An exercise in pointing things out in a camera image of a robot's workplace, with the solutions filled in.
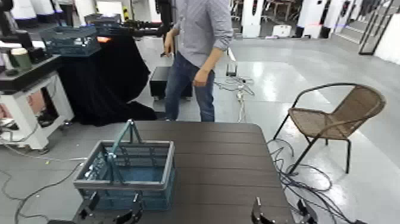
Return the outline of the person's right hand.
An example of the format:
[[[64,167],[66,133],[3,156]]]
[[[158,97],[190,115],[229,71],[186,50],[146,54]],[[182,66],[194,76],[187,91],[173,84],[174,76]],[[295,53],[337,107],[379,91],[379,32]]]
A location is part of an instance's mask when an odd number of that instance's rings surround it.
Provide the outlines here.
[[[169,57],[174,52],[174,33],[169,31],[165,36],[164,52]]]

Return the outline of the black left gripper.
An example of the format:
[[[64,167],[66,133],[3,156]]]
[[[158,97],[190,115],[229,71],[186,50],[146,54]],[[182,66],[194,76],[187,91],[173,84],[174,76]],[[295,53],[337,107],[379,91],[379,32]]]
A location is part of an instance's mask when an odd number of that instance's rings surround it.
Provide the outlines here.
[[[143,201],[142,195],[136,193],[133,197],[133,207],[126,214],[125,211],[120,210],[95,210],[98,205],[100,197],[98,192],[94,192],[87,205],[88,209],[78,211],[73,218],[75,223],[88,223],[88,224],[125,224],[125,223],[138,223],[143,215]]]

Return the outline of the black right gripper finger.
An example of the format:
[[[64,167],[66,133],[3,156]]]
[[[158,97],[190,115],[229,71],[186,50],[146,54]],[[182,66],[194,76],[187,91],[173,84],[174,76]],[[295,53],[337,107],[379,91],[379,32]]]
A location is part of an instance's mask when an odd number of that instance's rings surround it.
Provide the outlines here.
[[[255,201],[251,210],[251,220],[253,224],[275,224],[274,220],[270,220],[264,216],[261,211],[261,199],[260,197],[255,197]]]
[[[315,210],[302,199],[297,202],[299,214],[302,216],[300,223],[302,224],[318,224],[318,217]]]

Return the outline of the person's left hand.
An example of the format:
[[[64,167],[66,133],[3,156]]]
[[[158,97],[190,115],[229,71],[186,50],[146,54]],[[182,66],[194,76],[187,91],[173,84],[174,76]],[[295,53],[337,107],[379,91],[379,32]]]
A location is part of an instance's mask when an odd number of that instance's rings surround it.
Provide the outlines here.
[[[194,86],[205,86],[207,84],[210,71],[206,69],[199,69],[193,79]]]

